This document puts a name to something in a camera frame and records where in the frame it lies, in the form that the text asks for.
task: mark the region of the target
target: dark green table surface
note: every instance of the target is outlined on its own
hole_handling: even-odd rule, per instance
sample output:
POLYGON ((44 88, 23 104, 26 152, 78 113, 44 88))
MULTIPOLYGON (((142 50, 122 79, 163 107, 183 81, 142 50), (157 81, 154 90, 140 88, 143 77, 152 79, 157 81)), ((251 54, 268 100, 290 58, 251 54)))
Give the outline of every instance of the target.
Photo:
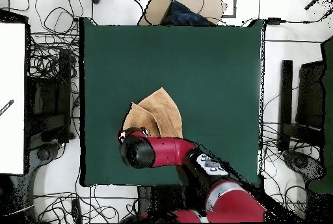
POLYGON ((93 184, 179 184, 174 167, 131 169, 117 131, 131 102, 164 87, 183 136, 257 181, 261 30, 251 27, 94 26, 84 19, 85 150, 93 184))

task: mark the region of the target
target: cardboard box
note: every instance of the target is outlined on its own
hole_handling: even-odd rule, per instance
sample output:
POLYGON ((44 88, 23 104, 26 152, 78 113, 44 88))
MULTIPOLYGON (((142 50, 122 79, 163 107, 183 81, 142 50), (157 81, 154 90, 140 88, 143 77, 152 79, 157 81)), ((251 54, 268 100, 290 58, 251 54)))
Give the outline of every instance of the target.
MULTIPOLYGON (((167 15, 173 0, 150 0, 144 13, 146 19, 153 25, 161 25, 167 15)), ((188 7, 192 12, 207 18, 209 22, 216 25, 226 10, 226 3, 221 0, 175 0, 188 7)), ((138 25, 149 25, 142 15, 138 25)))

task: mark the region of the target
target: white label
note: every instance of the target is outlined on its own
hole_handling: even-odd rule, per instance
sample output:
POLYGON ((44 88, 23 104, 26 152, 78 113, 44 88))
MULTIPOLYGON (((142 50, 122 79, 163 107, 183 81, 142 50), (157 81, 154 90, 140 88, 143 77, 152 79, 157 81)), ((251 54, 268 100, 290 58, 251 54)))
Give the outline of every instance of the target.
POLYGON ((221 164, 216 161, 212 161, 206 154, 201 154, 197 157, 196 162, 205 170, 209 175, 228 175, 228 173, 222 168, 221 164))

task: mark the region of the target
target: white floor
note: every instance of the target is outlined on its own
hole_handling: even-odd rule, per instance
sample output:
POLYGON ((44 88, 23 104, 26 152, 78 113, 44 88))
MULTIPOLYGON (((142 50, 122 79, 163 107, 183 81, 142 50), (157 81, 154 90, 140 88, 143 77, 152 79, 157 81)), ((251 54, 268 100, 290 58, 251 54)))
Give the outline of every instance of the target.
MULTIPOLYGON (((146 6, 148 1, 149 0, 139 0, 143 7, 146 6)), ((233 0, 223 1, 228 4, 225 14, 233 14, 233 0)), ((237 0, 236 19, 225 19, 225 22, 232 25, 241 25, 242 21, 258 17, 261 19, 278 17, 288 21, 318 20, 328 10, 328 0, 320 1, 311 9, 304 10, 304 7, 310 1, 311 0, 237 0)), ((136 25, 141 15, 139 6, 133 0, 100 0, 98 5, 93 6, 93 14, 91 0, 81 0, 83 11, 79 0, 70 0, 70 2, 76 16, 83 14, 83 16, 93 17, 98 25, 136 25)), ((35 3, 36 0, 29 0, 29 9, 24 12, 17 12, 29 17, 31 32, 45 31, 40 23, 40 18, 44 21, 54 8, 64 7, 70 10, 68 0, 38 0, 36 5, 35 3)), ((8 0, 0 0, 0 8, 7 6, 8 0)), ((10 7, 25 10, 28 7, 28 2, 27 0, 10 0, 10 7)), ((50 25, 54 25, 60 12, 61 10, 58 13, 54 13, 52 17, 49 17, 47 22, 50 25)), ((57 28, 61 31, 69 28, 69 25, 69 17, 63 15, 59 19, 57 28)), ((281 61, 284 59, 293 60, 293 85, 296 87, 299 84, 298 72, 301 65, 322 59, 320 42, 333 35, 332 26, 332 20, 329 17, 319 23, 284 23, 267 27, 264 104, 279 94, 281 61)), ((293 97, 293 120, 295 120, 297 90, 293 91, 293 97)), ((78 115, 79 110, 77 109, 74 116, 78 115)), ((278 98, 267 106, 263 119, 264 122, 278 122, 278 98)), ((277 129, 276 124, 267 125, 277 129)), ((71 129, 72 132, 75 133, 73 125, 71 125, 71 129)), ((272 131, 268 127, 265 127, 265 130, 272 131)), ((265 132, 265 134, 267 137, 276 137, 272 133, 265 132)), ((61 159, 39 170, 34 184, 34 194, 47 195, 50 193, 74 192, 75 181, 79 172, 79 155, 80 145, 79 138, 77 137, 67 145, 66 151, 61 159)), ((284 194, 286 188, 294 184, 300 186, 304 185, 302 178, 287 169, 281 160, 277 159, 274 165, 267 161, 266 171, 278 182, 282 194, 284 194), (278 169, 276 176, 274 165, 278 169)), ((265 190, 269 195, 278 192, 278 187, 271 178, 265 181, 265 190)), ((89 203, 89 188, 82 188, 78 185, 77 192, 80 196, 86 197, 89 203)), ((135 186, 98 186, 96 188, 96 198, 100 205, 115 207, 120 214, 120 218, 127 214, 126 205, 133 203, 135 197, 137 197, 137 189, 135 186), (115 199, 115 197, 127 197, 128 199, 115 199)), ((288 193, 288 197, 293 202, 304 202, 306 199, 305 193, 301 189, 292 189, 288 193)), ((281 201, 281 197, 275 198, 277 201, 281 201)), ((35 200, 36 213, 39 214, 44 211, 46 206, 51 204, 54 200, 55 198, 50 196, 37 198, 35 200)), ((93 205, 97 206, 95 198, 91 198, 91 201, 93 205)), ((66 205, 68 210, 70 210, 70 202, 65 201, 65 206, 66 205)), ((88 205, 83 203, 81 203, 81 208, 83 209, 83 213, 89 211, 88 205)), ((113 217, 115 212, 112 209, 107 209, 104 211, 104 214, 108 217, 113 217)), ((92 217, 94 216, 96 216, 96 212, 92 212, 92 217)), ((117 217, 118 216, 110 219, 109 222, 117 222, 117 217)), ((55 215, 53 213, 47 213, 44 219, 55 219, 55 215)), ((97 216, 91 222, 105 223, 105 220, 101 216, 97 216)))

